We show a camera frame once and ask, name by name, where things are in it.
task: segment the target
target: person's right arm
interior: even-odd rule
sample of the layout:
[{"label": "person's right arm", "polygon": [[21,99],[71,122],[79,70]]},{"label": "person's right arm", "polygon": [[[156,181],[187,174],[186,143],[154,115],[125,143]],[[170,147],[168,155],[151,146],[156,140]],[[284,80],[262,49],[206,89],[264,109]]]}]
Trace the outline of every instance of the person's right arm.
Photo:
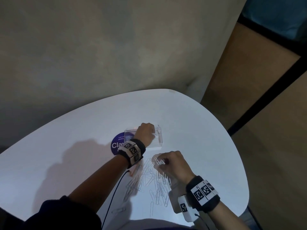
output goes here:
[{"label": "person's right arm", "polygon": [[[187,185],[196,175],[183,158],[180,151],[163,153],[158,160],[168,159],[168,164],[159,168],[166,174],[170,174],[180,182]],[[248,230],[249,228],[221,201],[208,215],[219,230]]]}]

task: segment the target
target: wristband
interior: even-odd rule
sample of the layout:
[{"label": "wristband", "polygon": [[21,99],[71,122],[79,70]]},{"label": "wristband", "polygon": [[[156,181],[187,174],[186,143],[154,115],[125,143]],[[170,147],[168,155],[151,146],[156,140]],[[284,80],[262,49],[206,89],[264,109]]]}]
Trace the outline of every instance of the wristband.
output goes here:
[{"label": "wristband", "polygon": [[138,139],[131,139],[118,148],[118,154],[124,156],[128,163],[128,169],[138,163],[146,150],[145,145]]},{"label": "wristband", "polygon": [[186,186],[186,191],[191,206],[198,211],[208,213],[220,202],[218,192],[201,176],[194,177]]}]

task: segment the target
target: white table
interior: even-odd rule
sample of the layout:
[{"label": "white table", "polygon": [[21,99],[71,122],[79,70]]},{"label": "white table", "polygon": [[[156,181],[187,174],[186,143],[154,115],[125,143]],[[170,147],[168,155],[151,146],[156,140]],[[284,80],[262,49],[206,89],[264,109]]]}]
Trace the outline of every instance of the white table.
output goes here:
[{"label": "white table", "polygon": [[[206,108],[169,89],[135,91],[90,103],[21,139],[0,154],[0,207],[26,220],[44,200],[70,194],[113,157],[112,139],[142,122],[159,124],[161,152],[180,150],[194,173],[210,181],[236,215],[243,213],[249,190],[234,143]],[[148,203],[140,201],[146,199],[144,194],[136,197],[131,198],[129,218],[149,218]],[[102,220],[109,203],[110,197],[98,212]],[[156,215],[188,225],[171,205]]]}]

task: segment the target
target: person's left hand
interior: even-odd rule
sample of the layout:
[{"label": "person's left hand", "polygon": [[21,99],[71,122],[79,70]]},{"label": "person's left hand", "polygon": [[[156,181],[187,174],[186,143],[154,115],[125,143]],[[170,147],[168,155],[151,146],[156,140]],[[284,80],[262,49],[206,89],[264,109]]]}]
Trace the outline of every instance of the person's left hand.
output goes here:
[{"label": "person's left hand", "polygon": [[152,133],[155,133],[154,125],[151,123],[142,123],[138,127],[133,138],[140,140],[145,145],[145,147],[148,147],[152,140],[155,138]]}]

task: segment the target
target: wire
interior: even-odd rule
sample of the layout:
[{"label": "wire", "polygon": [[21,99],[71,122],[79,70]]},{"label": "wire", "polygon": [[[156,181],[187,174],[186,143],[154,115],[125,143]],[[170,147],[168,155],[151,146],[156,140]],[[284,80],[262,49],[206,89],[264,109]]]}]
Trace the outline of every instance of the wire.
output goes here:
[{"label": "wire", "polygon": [[[119,182],[118,182],[118,184],[117,184],[117,187],[115,188],[115,191],[114,191],[114,193],[113,193],[113,196],[112,196],[112,198],[111,198],[109,208],[108,208],[108,210],[106,211],[106,216],[108,215],[108,212],[109,212],[109,209],[110,209],[110,207],[111,207],[111,203],[112,203],[112,200],[113,200],[113,198],[114,198],[115,192],[116,192],[116,190],[117,190],[117,188],[118,188],[118,186],[119,186],[119,184],[120,184],[122,178],[123,178],[123,177],[125,176],[125,174],[128,173],[128,172],[130,172],[130,170],[127,170],[127,171],[122,175],[122,177],[120,178],[120,180],[119,180]],[[105,216],[104,221],[103,221],[103,223],[102,223],[101,230],[102,230],[103,225],[104,225],[104,222],[105,222],[105,220],[106,220],[106,216]]]},{"label": "wire", "polygon": [[206,224],[206,222],[204,221],[204,219],[203,219],[200,215],[198,215],[198,214],[195,214],[195,215],[198,216],[198,217],[200,217],[200,219],[205,223],[205,225],[207,226],[207,228],[210,230],[209,226]]}]

